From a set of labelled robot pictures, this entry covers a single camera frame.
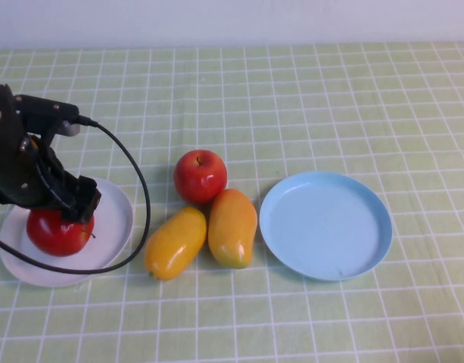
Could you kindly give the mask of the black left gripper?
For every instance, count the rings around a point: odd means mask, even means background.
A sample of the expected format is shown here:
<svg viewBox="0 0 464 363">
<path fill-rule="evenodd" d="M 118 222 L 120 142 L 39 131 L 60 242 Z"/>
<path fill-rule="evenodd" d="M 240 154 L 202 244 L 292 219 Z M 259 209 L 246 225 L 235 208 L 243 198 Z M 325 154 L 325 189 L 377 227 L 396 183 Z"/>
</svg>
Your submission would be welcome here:
<svg viewBox="0 0 464 363">
<path fill-rule="evenodd" d="M 79 109 L 14 95 L 0 84 L 0 204 L 59 210 L 69 223 L 90 223 L 101 193 L 93 178 L 65 171 L 51 149 L 56 135 L 75 135 Z"/>
</svg>

